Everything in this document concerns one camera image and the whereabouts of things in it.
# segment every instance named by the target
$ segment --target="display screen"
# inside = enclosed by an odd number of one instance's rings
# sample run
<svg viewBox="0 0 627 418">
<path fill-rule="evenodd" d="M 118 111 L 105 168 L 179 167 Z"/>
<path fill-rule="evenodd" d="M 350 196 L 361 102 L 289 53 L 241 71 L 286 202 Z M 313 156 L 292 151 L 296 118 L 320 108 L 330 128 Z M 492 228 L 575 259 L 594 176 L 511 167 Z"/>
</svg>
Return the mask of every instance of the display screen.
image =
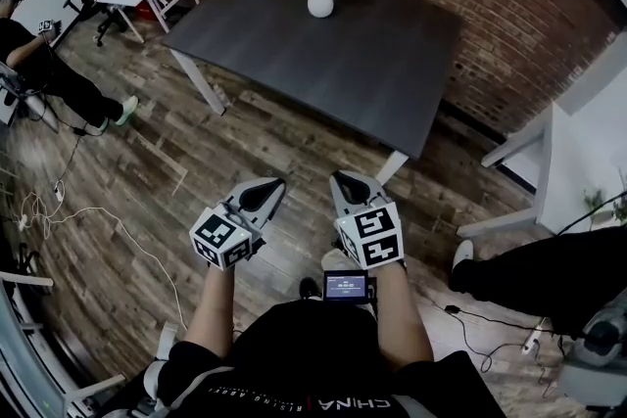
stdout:
<svg viewBox="0 0 627 418">
<path fill-rule="evenodd" d="M 326 277 L 326 297 L 339 300 L 342 298 L 365 298 L 365 276 L 334 275 Z"/>
</svg>

